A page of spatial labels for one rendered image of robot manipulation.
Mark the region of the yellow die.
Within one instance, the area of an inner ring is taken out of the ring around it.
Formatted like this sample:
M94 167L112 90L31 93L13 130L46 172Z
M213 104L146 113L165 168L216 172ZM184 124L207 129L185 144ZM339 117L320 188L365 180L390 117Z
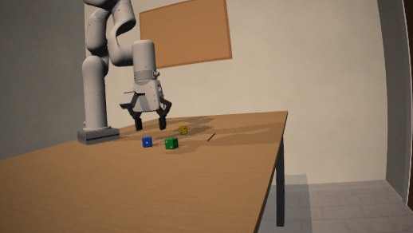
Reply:
M179 134L187 134L187 126L179 126Z

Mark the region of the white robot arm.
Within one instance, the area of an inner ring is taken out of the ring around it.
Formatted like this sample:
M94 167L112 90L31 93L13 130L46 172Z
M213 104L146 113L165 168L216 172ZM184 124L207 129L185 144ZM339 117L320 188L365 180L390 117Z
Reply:
M85 128L83 131L110 129L107 122L104 78L108 74L109 58L114 66L133 66L134 80L157 79L155 46L151 40L135 41L132 45L119 45L117 36L136 25L131 0L83 0L98 7L88 18L86 48L90 53L82 65L85 95ZM106 38L106 26L112 14L114 27ZM107 47L108 46L108 47ZM101 59L102 58L102 59ZM122 109L135 108L139 95L127 92L120 100Z

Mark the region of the green die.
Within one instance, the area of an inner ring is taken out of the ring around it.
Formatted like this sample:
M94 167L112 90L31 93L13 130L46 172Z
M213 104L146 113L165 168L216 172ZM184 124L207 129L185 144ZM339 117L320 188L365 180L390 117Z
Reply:
M167 138L164 141L166 149L176 149L179 147L178 138Z

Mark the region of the blue die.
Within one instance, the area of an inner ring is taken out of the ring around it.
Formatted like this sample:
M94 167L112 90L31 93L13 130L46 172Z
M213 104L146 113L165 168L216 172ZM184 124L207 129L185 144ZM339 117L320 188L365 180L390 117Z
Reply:
M146 136L142 138L142 142L143 142L143 147L151 147L152 146L152 142L151 142L151 136Z

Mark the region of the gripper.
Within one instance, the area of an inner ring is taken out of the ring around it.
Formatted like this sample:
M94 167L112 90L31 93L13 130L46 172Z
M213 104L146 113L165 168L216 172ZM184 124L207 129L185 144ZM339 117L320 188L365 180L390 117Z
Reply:
M166 129L166 116L170 111L172 103L163 99L163 90L160 81L156 80L157 79L147 79L133 83L132 91L145 93L145 95L139 96L134 108L135 112L133 109L127 109L132 118L135 119L136 131L143 129L140 115L146 112L157 112L159 115L159 130ZM161 104L163 104L163 108Z

